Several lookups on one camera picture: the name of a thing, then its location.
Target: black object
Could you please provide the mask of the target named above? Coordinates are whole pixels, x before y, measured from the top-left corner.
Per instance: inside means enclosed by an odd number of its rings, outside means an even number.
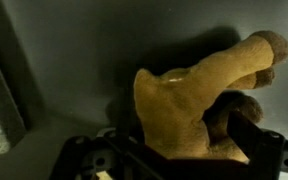
[[[73,180],[77,174],[91,179],[96,172],[107,171],[117,180],[277,180],[280,171],[288,172],[288,141],[281,134],[262,131],[237,112],[230,114],[228,133],[250,159],[248,165],[233,160],[167,160],[143,143],[108,132],[93,141],[69,139],[50,179]]]

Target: stuffed toy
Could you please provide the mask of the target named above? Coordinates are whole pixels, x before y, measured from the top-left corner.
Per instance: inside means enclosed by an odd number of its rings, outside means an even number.
[[[281,35],[259,31],[189,68],[161,76],[140,69],[134,81],[134,99],[145,144],[167,159],[247,161],[226,132],[228,114],[239,111],[257,123],[263,112],[250,96],[224,96],[222,92],[270,85],[272,66],[287,56],[288,43]]]

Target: plush dog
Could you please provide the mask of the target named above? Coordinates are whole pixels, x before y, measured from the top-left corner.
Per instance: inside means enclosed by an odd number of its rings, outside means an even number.
[[[239,111],[257,123],[263,112],[252,97],[221,93],[271,84],[272,65],[287,56],[288,43],[282,36],[260,31],[189,68],[173,69],[161,76],[139,70],[134,98],[145,144],[168,159],[246,161],[227,135],[228,114]]]

